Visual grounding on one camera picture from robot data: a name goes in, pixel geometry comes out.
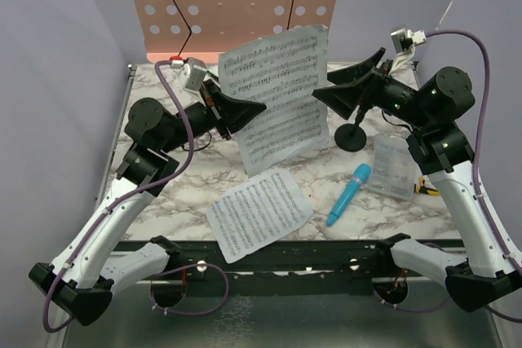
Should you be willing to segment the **black microphone stand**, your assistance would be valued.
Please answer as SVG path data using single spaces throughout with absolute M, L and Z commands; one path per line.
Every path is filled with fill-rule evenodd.
M 360 127 L 364 120 L 365 111 L 359 109 L 354 123 L 340 126 L 334 133 L 336 145 L 346 152 L 359 152 L 366 144 L 366 133 Z

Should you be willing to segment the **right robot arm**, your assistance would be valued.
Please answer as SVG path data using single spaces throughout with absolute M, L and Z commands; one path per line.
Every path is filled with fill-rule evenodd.
M 521 287 L 521 252 L 508 239 L 479 177 L 473 174 L 478 152 L 471 147 L 456 119 L 475 98 L 471 79 L 447 66 L 418 90 L 396 80 L 391 64 L 379 65 L 385 50 L 351 67 L 330 72 L 330 85 L 313 97 L 343 119 L 356 117 L 334 134 L 336 144 L 357 152 L 366 143 L 360 123 L 371 108 L 380 108 L 411 126 L 409 153 L 436 187 L 462 238 L 466 254 L 453 256 L 406 234 L 378 243 L 374 265 L 383 275 L 414 271 L 444 286 L 462 310 L 472 312 Z

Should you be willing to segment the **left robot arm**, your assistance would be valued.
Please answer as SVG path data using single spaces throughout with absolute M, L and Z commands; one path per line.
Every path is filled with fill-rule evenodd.
M 103 201 L 59 256 L 35 264 L 29 272 L 46 304 L 56 304 L 72 321 L 93 324 L 123 289 L 153 275 L 168 279 L 178 273 L 182 249 L 164 236 L 116 262 L 108 258 L 173 174 L 184 171 L 184 165 L 168 155 L 189 142 L 183 120 L 188 120 L 193 137 L 216 129 L 230 139 L 267 108 L 225 95 L 213 80 L 204 81 L 199 92 L 202 100 L 183 113 L 170 113 L 154 98 L 139 99 L 130 107 L 125 132 L 133 143 Z

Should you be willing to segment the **sheet music page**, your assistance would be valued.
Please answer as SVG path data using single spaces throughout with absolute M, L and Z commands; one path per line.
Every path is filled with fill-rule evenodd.
M 226 191 L 206 211 L 228 264 L 300 229 L 313 215 L 294 176 L 283 169 L 255 175 Z
M 248 42 L 219 56 L 225 95 L 265 104 L 235 140 L 249 176 L 327 146 L 327 107 L 312 95 L 327 84 L 328 29 L 290 29 Z

